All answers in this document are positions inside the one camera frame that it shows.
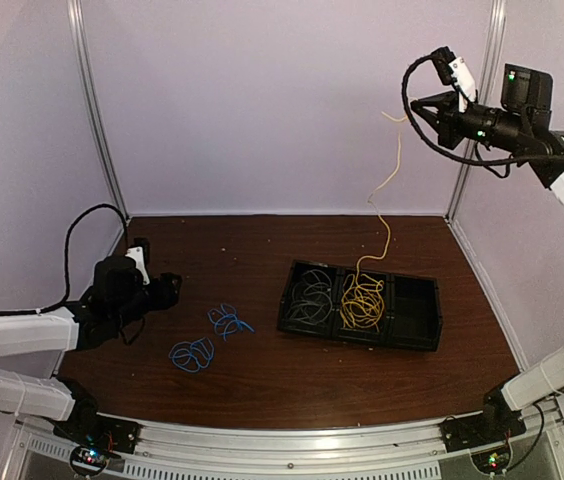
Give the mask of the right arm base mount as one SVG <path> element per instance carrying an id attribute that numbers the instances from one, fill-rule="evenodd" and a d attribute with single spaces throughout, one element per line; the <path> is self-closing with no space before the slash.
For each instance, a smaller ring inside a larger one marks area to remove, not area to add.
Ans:
<path id="1" fill-rule="evenodd" d="M 504 442 L 526 432 L 518 412 L 497 413 L 485 406 L 481 413 L 465 417 L 449 416 L 439 425 L 442 440 L 448 452 L 474 449 L 492 443 Z"/>

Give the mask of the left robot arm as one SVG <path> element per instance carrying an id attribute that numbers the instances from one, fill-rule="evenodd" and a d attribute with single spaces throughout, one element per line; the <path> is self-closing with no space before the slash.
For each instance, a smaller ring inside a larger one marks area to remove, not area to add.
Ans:
<path id="1" fill-rule="evenodd" d="M 181 276 L 149 274 L 147 240 L 128 240 L 126 246 L 125 254 L 96 263 L 93 281 L 79 300 L 64 295 L 44 308 L 0 311 L 0 358 L 91 350 L 112 339 L 130 345 L 136 338 L 125 334 L 128 325 L 144 324 L 147 314 L 175 306 Z M 83 443 L 95 444 L 106 433 L 97 409 L 96 401 L 76 382 L 0 370 L 0 412 L 66 422 Z"/>

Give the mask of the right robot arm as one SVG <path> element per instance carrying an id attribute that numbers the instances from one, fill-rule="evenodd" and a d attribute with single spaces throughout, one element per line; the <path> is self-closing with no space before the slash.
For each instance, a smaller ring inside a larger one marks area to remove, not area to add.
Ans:
<path id="1" fill-rule="evenodd" d="M 428 148 L 465 166 L 529 167 L 564 219 L 564 131 L 551 126 L 552 93 L 550 74 L 507 63 L 500 104 L 486 105 L 465 60 L 446 46 L 414 60 L 400 87 L 407 121 Z M 564 346 L 488 393 L 475 433 L 495 441 L 514 413 L 563 393 Z"/>

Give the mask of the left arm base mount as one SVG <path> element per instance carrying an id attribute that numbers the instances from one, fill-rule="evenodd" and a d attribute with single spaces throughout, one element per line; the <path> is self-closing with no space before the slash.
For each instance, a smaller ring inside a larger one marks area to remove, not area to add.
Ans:
<path id="1" fill-rule="evenodd" d="M 56 436 L 109 453 L 133 454 L 140 433 L 140 424 L 135 421 L 93 412 L 50 423 Z"/>

